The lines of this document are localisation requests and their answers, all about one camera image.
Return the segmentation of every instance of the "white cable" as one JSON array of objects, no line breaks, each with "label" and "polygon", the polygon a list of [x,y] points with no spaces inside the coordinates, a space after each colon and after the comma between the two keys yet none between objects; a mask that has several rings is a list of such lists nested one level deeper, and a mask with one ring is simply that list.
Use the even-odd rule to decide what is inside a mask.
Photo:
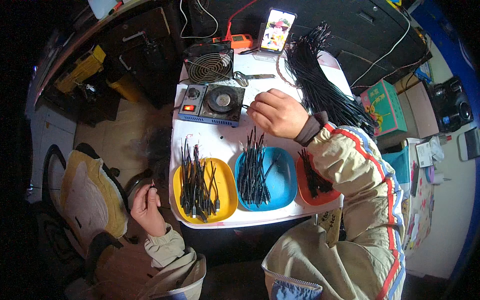
[{"label": "white cable", "polygon": [[368,70],[365,71],[365,73],[363,73],[359,78],[357,78],[357,80],[355,80],[351,85],[350,85],[350,88],[355,84],[357,83],[358,80],[360,80],[360,78],[362,78],[363,76],[365,76],[366,73],[368,73],[368,71],[370,71],[371,68],[373,68],[373,66],[378,63],[379,61],[381,61],[385,56],[387,56],[388,54],[392,53],[393,49],[395,49],[395,47],[403,40],[403,38],[407,35],[408,31],[410,30],[410,21],[408,20],[408,18],[400,12],[400,14],[405,18],[405,20],[408,22],[408,28],[407,28],[407,31],[405,31],[405,33],[402,35],[402,37],[395,43],[395,45],[393,45],[393,47],[390,49],[390,51],[388,51],[387,54],[383,55],[382,57],[380,57],[379,59],[377,59],[376,62],[374,62],[369,68]]},{"label": "white cable", "polygon": [[182,30],[181,30],[181,32],[180,32],[180,37],[181,37],[181,38],[206,38],[206,37],[211,37],[211,36],[213,36],[213,35],[216,33],[216,31],[218,30],[218,22],[216,21],[215,17],[212,16],[209,12],[207,12],[207,10],[206,10],[206,9],[202,6],[202,4],[200,3],[200,0],[197,0],[197,2],[198,2],[198,5],[200,6],[200,8],[202,8],[203,11],[206,12],[209,16],[211,16],[212,19],[215,21],[215,23],[216,23],[215,31],[214,31],[211,35],[209,35],[209,36],[182,36],[183,31],[185,30],[185,27],[187,26],[188,19],[187,19],[187,16],[185,15],[185,13],[183,12],[183,10],[181,9],[182,0],[180,0],[180,11],[181,11],[181,13],[183,14],[183,17],[185,17],[185,25],[183,26],[183,28],[182,28]]}]

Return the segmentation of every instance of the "speaker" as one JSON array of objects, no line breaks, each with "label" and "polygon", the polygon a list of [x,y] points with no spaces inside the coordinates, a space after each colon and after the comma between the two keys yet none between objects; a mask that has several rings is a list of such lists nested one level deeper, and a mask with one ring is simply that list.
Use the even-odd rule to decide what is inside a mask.
[{"label": "speaker", "polygon": [[473,121],[467,94],[457,76],[427,90],[440,132],[454,132]]}]

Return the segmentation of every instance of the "yellow bowl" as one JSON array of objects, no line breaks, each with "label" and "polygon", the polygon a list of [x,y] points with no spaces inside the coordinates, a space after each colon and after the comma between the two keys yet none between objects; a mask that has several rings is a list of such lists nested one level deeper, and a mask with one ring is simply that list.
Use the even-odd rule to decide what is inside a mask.
[{"label": "yellow bowl", "polygon": [[[205,183],[207,187],[210,186],[210,181],[212,180],[212,168],[210,167],[210,160],[213,162],[213,165],[216,164],[215,171],[215,180],[218,186],[218,198],[220,200],[220,211],[216,213],[216,216],[211,214],[210,217],[207,216],[209,223],[220,222],[231,216],[237,209],[239,203],[237,196],[237,186],[235,184],[235,179],[233,178],[233,173],[230,167],[222,160],[218,158],[202,158],[200,162],[206,162],[205,167]],[[173,194],[175,195],[175,203],[177,204],[177,209],[180,212],[180,215],[187,222],[193,224],[204,224],[202,219],[197,216],[197,218],[192,218],[187,216],[185,211],[180,206],[180,195],[182,191],[182,178],[181,178],[181,167],[175,171],[173,175]],[[215,183],[213,183],[211,191],[211,200],[212,202],[216,198],[216,189]]]}]

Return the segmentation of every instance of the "cooling fan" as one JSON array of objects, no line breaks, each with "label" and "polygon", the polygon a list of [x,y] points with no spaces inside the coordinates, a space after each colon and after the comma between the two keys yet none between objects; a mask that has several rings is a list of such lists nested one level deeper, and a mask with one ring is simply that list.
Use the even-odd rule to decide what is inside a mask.
[{"label": "cooling fan", "polygon": [[188,77],[195,84],[211,84],[233,77],[231,42],[197,44],[184,51]]}]

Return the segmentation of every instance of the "right hand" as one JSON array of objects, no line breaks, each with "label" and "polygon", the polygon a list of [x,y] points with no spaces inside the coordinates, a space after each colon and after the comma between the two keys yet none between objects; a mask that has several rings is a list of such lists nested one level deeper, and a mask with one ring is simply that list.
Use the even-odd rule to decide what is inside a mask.
[{"label": "right hand", "polygon": [[154,237],[161,237],[167,231],[167,225],[158,211],[158,206],[160,206],[160,197],[156,193],[156,188],[150,189],[150,184],[144,185],[135,193],[132,217]]},{"label": "right hand", "polygon": [[255,96],[247,114],[265,132],[287,139],[296,138],[309,117],[297,100],[274,88]]}]

